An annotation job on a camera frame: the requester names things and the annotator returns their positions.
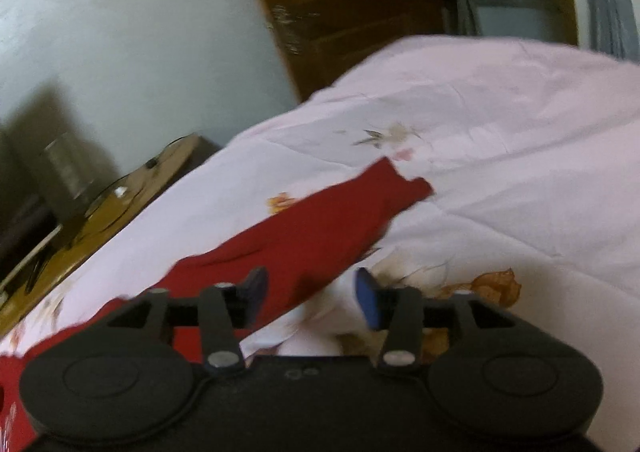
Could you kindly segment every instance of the nightstand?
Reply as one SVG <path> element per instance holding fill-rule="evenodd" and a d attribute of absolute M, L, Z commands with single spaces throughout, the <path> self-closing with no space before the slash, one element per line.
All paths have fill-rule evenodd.
<path fill-rule="evenodd" d="M 67 227 L 66 241 L 51 251 L 33 289 L 21 285 L 0 309 L 0 337 L 6 335 L 46 294 L 64 281 L 107 241 L 128 225 L 171 184 L 202 164 L 218 150 L 212 143 L 190 135 L 170 143 L 160 155 L 111 185 L 80 226 Z"/>

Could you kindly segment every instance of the red garment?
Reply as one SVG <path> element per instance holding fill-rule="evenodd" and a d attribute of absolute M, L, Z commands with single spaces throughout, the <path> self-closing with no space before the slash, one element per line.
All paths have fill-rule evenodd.
<path fill-rule="evenodd" d="M 270 274 L 269 292 L 254 328 L 259 329 L 331 283 L 382 237 L 396 214 L 432 193 L 422 178 L 407 181 L 387 158 L 381 159 L 359 177 L 295 203 L 215 250 L 182 259 L 155 287 L 168 288 L 172 297 L 196 297 L 207 286 L 220 282 L 237 284 L 252 269 L 266 267 Z M 21 450 L 34 437 L 17 392 L 25 363 L 123 303 L 111 301 L 88 323 L 57 333 L 31 349 L 22 360 L 0 358 L 3 431 L 12 404 L 17 409 L 9 452 Z M 197 328 L 176 328 L 174 348 L 187 359 L 199 361 Z"/>

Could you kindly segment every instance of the white cloth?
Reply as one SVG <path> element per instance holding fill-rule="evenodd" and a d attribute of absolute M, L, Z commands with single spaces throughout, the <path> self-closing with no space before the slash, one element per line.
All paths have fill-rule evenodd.
<path fill-rule="evenodd" d="M 280 345 L 277 354 L 279 356 L 340 356 L 342 348 L 335 337 L 301 328 Z"/>
<path fill-rule="evenodd" d="M 358 266 L 402 249 L 414 269 L 446 264 L 448 283 L 513 268 L 524 285 L 516 313 L 583 351 L 604 376 L 589 436 L 629 452 L 640 445 L 639 106 L 640 68 L 602 55 L 515 40 L 405 39 L 180 180 L 0 350 L 24 353 L 109 299 L 140 293 L 177 259 L 267 217 L 268 198 L 303 197 L 386 155 L 437 195 L 399 215 L 381 250 Z M 326 333 L 363 327 L 353 269 L 243 350 L 279 344 L 309 318 Z"/>

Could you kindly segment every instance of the bed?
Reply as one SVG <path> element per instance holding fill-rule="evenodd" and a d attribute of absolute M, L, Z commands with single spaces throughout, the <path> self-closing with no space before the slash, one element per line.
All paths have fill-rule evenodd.
<path fill-rule="evenodd" d="M 565 46 L 396 42 L 176 183 L 51 291 L 0 352 L 21 355 L 382 156 L 436 196 L 396 217 L 358 266 L 402 252 L 407 273 L 446 283 L 512 268 L 523 284 L 514 312 L 604 376 L 589 436 L 610 452 L 640 445 L 640 68 Z M 310 304 L 324 331 L 364 324 L 353 268 Z M 343 317 L 332 317 L 338 308 Z M 309 312 L 254 333 L 243 352 L 283 342 Z"/>

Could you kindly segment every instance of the wooden table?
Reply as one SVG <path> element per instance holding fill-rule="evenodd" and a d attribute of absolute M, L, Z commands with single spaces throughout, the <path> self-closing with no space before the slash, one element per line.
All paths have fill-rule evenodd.
<path fill-rule="evenodd" d="M 42 268 L 33 290 L 27 293 L 25 286 L 20 286 L 2 306 L 0 337 L 11 331 L 49 291 L 128 225 L 162 191 L 191 170 L 190 159 L 200 145 L 202 139 L 197 135 L 177 140 L 155 159 L 154 166 L 151 161 L 114 183 L 72 241 L 54 253 Z M 121 197 L 115 193 L 119 187 L 127 189 Z"/>

